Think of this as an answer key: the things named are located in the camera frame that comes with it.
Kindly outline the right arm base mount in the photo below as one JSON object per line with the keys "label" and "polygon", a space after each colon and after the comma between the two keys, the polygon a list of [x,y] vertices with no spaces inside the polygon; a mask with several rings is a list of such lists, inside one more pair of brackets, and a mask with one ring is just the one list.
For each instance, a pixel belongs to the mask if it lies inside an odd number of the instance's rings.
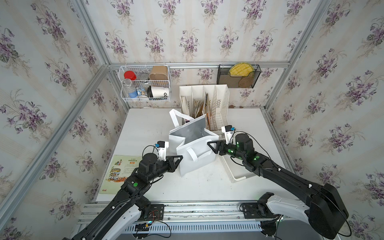
{"label": "right arm base mount", "polygon": [[309,224],[306,214],[309,207],[303,201],[282,198],[273,193],[265,193],[256,202],[241,203],[239,210],[245,219],[277,220],[287,216]]}

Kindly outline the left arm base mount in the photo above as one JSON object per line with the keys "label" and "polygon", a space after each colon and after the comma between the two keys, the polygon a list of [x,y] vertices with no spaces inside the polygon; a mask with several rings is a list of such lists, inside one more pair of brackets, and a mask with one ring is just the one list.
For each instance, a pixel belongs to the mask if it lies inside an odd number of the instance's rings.
{"label": "left arm base mount", "polygon": [[138,201],[133,200],[121,204],[114,209],[113,216],[109,218],[106,230],[101,240],[116,240],[123,231],[136,221],[154,221],[155,213],[160,214],[160,220],[163,217],[164,205],[152,205],[145,197]]}

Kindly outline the white insulated delivery bag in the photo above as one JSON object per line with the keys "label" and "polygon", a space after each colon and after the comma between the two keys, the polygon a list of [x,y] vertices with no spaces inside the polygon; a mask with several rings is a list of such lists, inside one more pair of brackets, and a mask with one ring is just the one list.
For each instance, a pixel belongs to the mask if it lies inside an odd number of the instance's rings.
{"label": "white insulated delivery bag", "polygon": [[169,150],[183,156],[181,176],[213,163],[216,154],[208,143],[217,141],[219,136],[206,128],[206,115],[194,119],[172,109],[170,117],[175,128],[169,132]]}

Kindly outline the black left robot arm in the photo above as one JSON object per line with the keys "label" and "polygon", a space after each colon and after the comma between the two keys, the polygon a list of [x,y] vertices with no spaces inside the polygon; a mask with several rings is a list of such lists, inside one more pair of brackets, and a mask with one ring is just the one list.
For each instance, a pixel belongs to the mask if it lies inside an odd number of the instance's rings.
{"label": "black left robot arm", "polygon": [[143,156],[139,166],[125,180],[113,200],[73,240],[115,240],[129,225],[147,212],[151,202],[144,194],[155,179],[173,173],[183,156],[166,156],[160,160],[154,153]]}

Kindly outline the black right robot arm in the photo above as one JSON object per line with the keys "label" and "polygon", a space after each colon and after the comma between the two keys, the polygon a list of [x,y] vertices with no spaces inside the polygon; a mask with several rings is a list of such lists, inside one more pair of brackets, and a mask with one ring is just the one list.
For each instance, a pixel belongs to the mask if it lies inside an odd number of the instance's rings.
{"label": "black right robot arm", "polygon": [[349,217],[338,190],[330,184],[322,186],[284,169],[255,151],[254,143],[252,136],[239,132],[229,141],[207,144],[215,154],[241,160],[249,172],[276,183],[296,196],[293,200],[265,193],[257,201],[256,209],[260,216],[291,217],[309,224],[324,238],[334,239]]}

